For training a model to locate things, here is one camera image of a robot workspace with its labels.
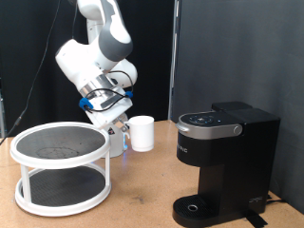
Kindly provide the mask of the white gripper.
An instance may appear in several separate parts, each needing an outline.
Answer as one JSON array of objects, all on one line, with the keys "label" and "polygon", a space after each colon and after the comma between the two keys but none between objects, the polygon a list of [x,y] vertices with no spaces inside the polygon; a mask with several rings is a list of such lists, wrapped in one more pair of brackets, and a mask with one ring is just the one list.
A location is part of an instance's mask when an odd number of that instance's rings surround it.
[{"label": "white gripper", "polygon": [[[132,102],[129,98],[122,98],[119,95],[115,95],[107,100],[102,97],[93,98],[90,100],[90,103],[93,105],[93,108],[87,110],[85,114],[99,129],[111,124],[132,106]],[[130,129],[127,121],[119,118],[119,122],[121,124],[120,129],[122,132],[127,132]]]}]

